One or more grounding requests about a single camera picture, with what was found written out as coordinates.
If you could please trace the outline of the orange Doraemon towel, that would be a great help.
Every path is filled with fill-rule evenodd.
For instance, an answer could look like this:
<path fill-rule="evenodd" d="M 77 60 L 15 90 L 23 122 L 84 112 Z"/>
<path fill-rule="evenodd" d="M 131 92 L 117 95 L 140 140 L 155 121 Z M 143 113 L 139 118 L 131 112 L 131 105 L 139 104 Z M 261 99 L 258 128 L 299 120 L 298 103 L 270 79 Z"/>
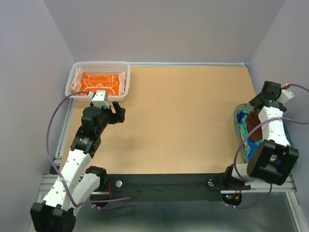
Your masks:
<path fill-rule="evenodd" d="M 90 74 L 81 68 L 75 70 L 70 92 L 88 91 L 96 93 L 105 90 L 109 96 L 120 96 L 125 93 L 126 72 L 119 74 Z"/>

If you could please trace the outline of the brown towel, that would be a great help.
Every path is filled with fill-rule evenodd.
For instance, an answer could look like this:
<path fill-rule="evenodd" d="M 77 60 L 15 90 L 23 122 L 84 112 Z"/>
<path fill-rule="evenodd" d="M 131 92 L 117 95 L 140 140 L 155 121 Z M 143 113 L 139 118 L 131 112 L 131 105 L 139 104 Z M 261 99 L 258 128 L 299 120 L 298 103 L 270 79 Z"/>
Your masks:
<path fill-rule="evenodd" d="M 258 126 L 261 123 L 256 111 L 253 110 L 249 112 L 246 119 L 246 123 L 248 133 L 250 133 L 256 126 Z M 255 132 L 253 132 L 252 135 L 250 136 L 250 139 L 253 142 L 258 142 L 262 140 L 263 139 L 262 129 L 258 128 Z"/>

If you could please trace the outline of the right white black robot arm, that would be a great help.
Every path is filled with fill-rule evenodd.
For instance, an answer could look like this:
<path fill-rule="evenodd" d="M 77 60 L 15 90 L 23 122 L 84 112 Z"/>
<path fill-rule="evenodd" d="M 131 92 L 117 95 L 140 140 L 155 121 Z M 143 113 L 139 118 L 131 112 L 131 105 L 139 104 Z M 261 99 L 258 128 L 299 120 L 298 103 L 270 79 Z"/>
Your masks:
<path fill-rule="evenodd" d="M 287 139 L 282 120 L 287 110 L 284 103 L 294 96 L 288 88 L 265 81 L 261 92 L 249 101 L 253 110 L 237 114 L 248 162 L 227 167 L 222 177 L 226 188 L 256 179 L 280 186 L 287 179 L 299 157 Z"/>

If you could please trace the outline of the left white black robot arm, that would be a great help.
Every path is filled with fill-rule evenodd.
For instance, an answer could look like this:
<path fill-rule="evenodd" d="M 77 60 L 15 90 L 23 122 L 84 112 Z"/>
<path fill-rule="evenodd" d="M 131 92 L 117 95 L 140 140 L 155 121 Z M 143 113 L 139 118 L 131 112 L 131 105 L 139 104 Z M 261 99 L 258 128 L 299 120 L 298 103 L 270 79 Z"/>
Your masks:
<path fill-rule="evenodd" d="M 107 186 L 106 170 L 89 166 L 101 143 L 101 134 L 109 124 L 123 123 L 126 110 L 118 102 L 91 102 L 83 110 L 81 125 L 70 146 L 66 163 L 54 185 L 39 203 L 30 209 L 37 232 L 71 232 L 76 216 L 94 190 Z"/>

